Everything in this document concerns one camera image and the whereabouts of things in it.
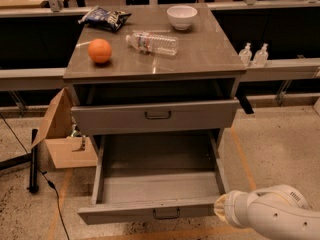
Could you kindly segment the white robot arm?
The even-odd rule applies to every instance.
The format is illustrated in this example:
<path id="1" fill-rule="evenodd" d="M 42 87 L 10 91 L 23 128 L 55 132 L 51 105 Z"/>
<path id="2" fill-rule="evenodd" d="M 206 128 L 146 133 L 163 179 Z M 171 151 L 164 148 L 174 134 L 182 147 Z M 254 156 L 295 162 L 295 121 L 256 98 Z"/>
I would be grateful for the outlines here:
<path id="1" fill-rule="evenodd" d="M 214 203 L 214 213 L 235 228 L 251 228 L 270 240 L 320 240 L 320 212 L 289 185 L 252 192 L 233 190 Z"/>

